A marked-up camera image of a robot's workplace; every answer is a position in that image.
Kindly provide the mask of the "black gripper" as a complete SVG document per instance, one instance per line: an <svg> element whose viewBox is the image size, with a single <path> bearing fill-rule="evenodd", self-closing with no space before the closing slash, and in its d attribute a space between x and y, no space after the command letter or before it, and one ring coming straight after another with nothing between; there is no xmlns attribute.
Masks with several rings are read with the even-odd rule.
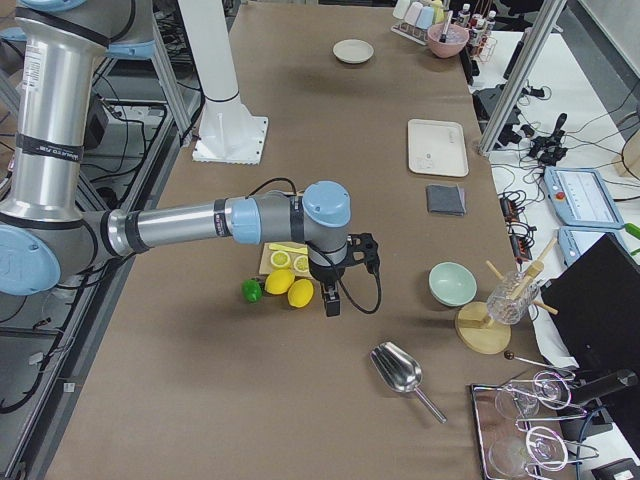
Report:
<svg viewBox="0 0 640 480"><path fill-rule="evenodd" d="M344 275L346 267L342 261L346 259L346 254L346 248L334 252L308 249L310 273L322 283L321 294L327 317L339 316L341 313L340 295L334 283Z"/></svg>

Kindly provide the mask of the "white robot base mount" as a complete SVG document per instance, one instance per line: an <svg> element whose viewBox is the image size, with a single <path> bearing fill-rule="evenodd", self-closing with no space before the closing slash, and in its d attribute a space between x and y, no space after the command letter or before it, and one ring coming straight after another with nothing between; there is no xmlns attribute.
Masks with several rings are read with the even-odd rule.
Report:
<svg viewBox="0 0 640 480"><path fill-rule="evenodd" d="M256 165L268 119L241 100L223 4L185 0L179 8L205 98L193 159Z"/></svg>

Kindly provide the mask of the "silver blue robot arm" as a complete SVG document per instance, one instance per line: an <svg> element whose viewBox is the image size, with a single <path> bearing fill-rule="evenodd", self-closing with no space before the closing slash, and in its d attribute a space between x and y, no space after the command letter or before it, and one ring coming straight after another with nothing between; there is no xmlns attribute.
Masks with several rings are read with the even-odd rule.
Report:
<svg viewBox="0 0 640 480"><path fill-rule="evenodd" d="M15 19L26 49L12 184L1 203L3 293L29 296L110 259L230 237L306 244L325 311L339 314L355 237L350 196L336 182L156 210L77 207L95 61L154 54L150 2L21 1Z"/></svg>

